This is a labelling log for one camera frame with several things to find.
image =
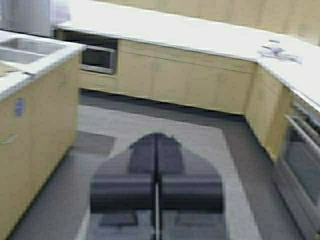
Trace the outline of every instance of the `kitchen island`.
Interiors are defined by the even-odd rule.
[[[12,40],[61,49],[0,78],[0,239],[10,234],[71,146],[77,128],[77,75],[84,47],[0,31]]]

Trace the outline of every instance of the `kitchen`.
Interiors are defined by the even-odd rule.
[[[45,54],[25,49],[28,55],[41,56],[29,64],[17,62],[23,59],[14,59],[17,54],[0,54],[4,69],[20,70],[11,69],[0,81],[0,111],[7,126],[1,129],[0,140],[6,143],[1,155],[7,156],[8,167],[1,180],[5,214],[0,221],[7,224],[1,224],[3,238],[11,233],[9,239],[86,239],[86,198],[97,166],[142,135],[162,131],[202,157],[217,156],[212,161],[226,186],[230,239],[316,239],[320,108],[313,76],[318,74],[319,34],[311,17],[316,3],[301,6],[297,0],[289,7],[263,1],[262,8],[242,1],[252,5],[249,11],[235,2],[230,8],[223,6],[225,1],[215,1],[215,8],[226,9],[222,14],[205,5],[210,1],[190,1],[199,2],[195,7],[178,0],[158,5],[142,0],[70,0],[69,5],[58,1],[57,8],[63,8],[59,19],[46,1],[28,2],[41,13],[52,11],[43,16],[26,11],[21,4],[25,1],[14,2],[3,1],[1,6],[2,18],[9,18],[7,25],[2,23],[2,51],[21,52],[13,50],[19,43],[10,39],[56,48]],[[270,11],[273,5],[283,11]],[[301,14],[311,16],[297,16],[300,7]],[[31,15],[44,24],[34,25]],[[24,24],[10,22],[10,16],[19,16]],[[13,116],[8,114],[11,108]],[[105,149],[98,142],[105,142]],[[304,156],[311,156],[303,160],[305,169],[299,165],[303,150],[296,153],[292,147],[296,142],[305,144]],[[8,161],[14,159],[20,164]],[[304,172],[295,170],[294,176],[294,163]],[[21,179],[13,176],[18,167]],[[76,173],[85,176],[79,178],[84,189]],[[294,187],[283,187],[284,182]],[[21,183],[30,189],[22,190]],[[25,202],[9,201],[16,194],[24,194]],[[64,212],[70,206],[59,195],[74,203],[76,210],[69,216]],[[16,206],[21,209],[14,213],[3,210]]]

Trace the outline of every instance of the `oven door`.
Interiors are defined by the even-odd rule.
[[[310,128],[298,117],[286,116],[290,128],[276,168],[313,228],[320,232],[320,148]]]
[[[116,65],[116,50],[99,46],[87,46],[82,53],[81,68],[104,74],[114,74]]]

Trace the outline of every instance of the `cabinet handle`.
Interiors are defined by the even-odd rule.
[[[6,141],[0,142],[0,145],[11,144],[16,140],[17,137],[18,134],[11,134]]]

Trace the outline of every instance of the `cabinet door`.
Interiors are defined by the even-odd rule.
[[[274,85],[273,80],[275,80],[273,76],[259,67],[246,109],[246,119],[260,144],[265,148],[283,88],[281,84]]]
[[[258,21],[262,0],[231,0],[231,2],[228,22],[254,28]]]
[[[257,28],[282,33],[288,20],[292,0],[265,0]]]
[[[215,101],[220,73],[219,68],[192,65],[191,78],[187,82],[186,105],[221,111]]]
[[[150,98],[153,66],[152,57],[119,52],[117,92],[137,98]]]
[[[252,75],[214,67],[193,65],[187,85],[189,106],[243,114]]]
[[[305,0],[291,0],[289,6],[289,16],[284,32],[291,36],[298,36],[303,22],[303,6]]]
[[[199,2],[197,0],[161,0],[160,11],[188,17],[199,16]]]
[[[78,74],[80,67],[80,56],[74,57],[64,63],[58,71],[62,77],[58,95],[56,96],[59,102],[59,114],[57,115],[57,132],[59,142],[60,157],[56,159],[56,164],[61,159],[66,150],[73,143],[77,130],[77,115],[79,102]]]
[[[152,99],[184,105],[192,66],[192,64],[179,61],[156,59]]]
[[[276,162],[279,157],[288,129],[288,121],[285,115],[290,114],[292,111],[291,103],[292,92],[288,88],[283,87],[279,105],[272,121],[272,129],[268,133],[265,146],[265,149],[274,162]]]
[[[252,75],[244,72],[221,70],[215,104],[223,112],[243,114],[245,112]]]
[[[32,187],[36,193],[51,174],[60,156],[59,87],[64,79],[61,69],[54,69],[34,82],[32,114]]]
[[[299,28],[299,36],[307,43],[318,45],[320,43],[320,1],[306,0],[303,2],[302,22]]]
[[[252,128],[254,134],[258,136],[260,126],[261,102],[263,99],[263,86],[261,74],[257,70],[254,74],[254,80],[249,93],[249,100],[245,110],[245,118]]]
[[[200,0],[199,17],[206,20],[224,22],[228,19],[228,0]]]
[[[0,239],[5,239],[30,203],[31,96],[29,85],[0,102]]]

